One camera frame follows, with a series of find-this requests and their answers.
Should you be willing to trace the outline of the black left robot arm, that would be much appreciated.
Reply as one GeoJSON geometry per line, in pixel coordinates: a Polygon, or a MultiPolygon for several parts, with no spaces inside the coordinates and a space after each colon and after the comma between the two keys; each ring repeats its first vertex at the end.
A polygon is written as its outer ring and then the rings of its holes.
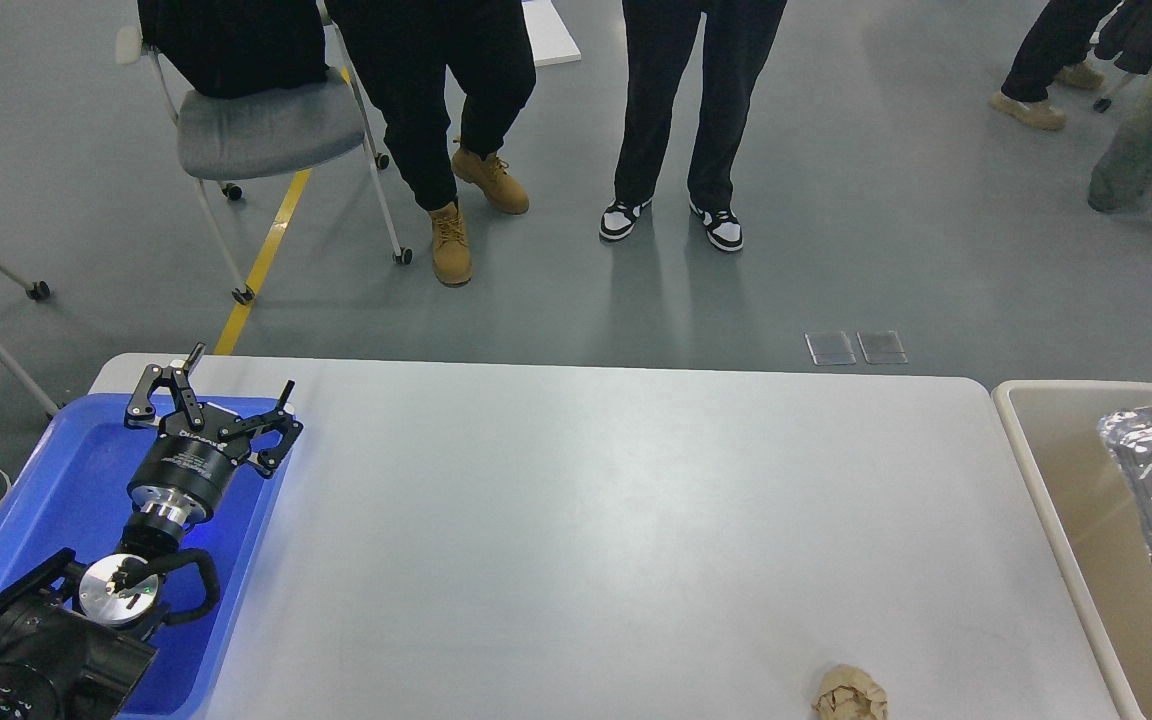
{"type": "Polygon", "coordinates": [[[0,719],[187,719],[218,679],[303,425],[183,361],[61,410],[0,509],[0,719]]]}

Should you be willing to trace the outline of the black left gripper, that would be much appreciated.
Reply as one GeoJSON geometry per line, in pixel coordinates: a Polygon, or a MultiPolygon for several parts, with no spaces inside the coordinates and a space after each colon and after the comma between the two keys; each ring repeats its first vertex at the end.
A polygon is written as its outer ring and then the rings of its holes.
{"type": "Polygon", "coordinates": [[[268,479],[282,467],[303,429],[288,409],[294,381],[285,388],[273,409],[241,416],[217,404],[200,404],[189,382],[206,343],[198,342],[177,365],[147,365],[132,389],[124,411],[126,429],[154,427],[156,391],[169,393],[177,414],[165,416],[154,444],[127,486],[132,510],[157,514],[177,525],[205,523],[214,518],[234,477],[268,479]],[[257,448],[257,438],[273,433],[275,445],[257,448]]]}

